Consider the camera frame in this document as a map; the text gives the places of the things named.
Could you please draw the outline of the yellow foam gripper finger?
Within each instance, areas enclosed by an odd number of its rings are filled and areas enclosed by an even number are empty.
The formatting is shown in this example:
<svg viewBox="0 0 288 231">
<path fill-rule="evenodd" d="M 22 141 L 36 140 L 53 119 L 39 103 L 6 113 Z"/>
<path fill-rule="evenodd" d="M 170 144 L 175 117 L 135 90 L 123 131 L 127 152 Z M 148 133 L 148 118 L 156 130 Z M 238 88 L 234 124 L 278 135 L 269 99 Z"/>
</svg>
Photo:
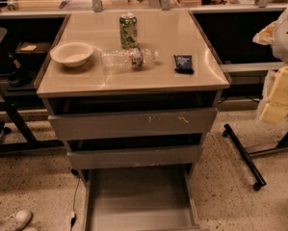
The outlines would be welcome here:
<svg viewBox="0 0 288 231">
<path fill-rule="evenodd" d="M 260 120 L 277 123 L 288 115 L 288 64 L 278 71 L 268 71 L 262 95 Z"/>
</svg>

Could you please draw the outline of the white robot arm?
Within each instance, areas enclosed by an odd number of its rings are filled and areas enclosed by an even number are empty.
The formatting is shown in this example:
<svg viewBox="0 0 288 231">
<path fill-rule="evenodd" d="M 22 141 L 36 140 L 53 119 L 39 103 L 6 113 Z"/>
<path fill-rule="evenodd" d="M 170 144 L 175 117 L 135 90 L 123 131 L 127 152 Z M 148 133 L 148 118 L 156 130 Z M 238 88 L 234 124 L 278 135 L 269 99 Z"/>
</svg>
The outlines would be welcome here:
<svg viewBox="0 0 288 231">
<path fill-rule="evenodd" d="M 273 55 L 285 62 L 276 74 L 266 104 L 259 118 L 277 123 L 288 115 L 288 7 L 275 23 Z"/>
</svg>

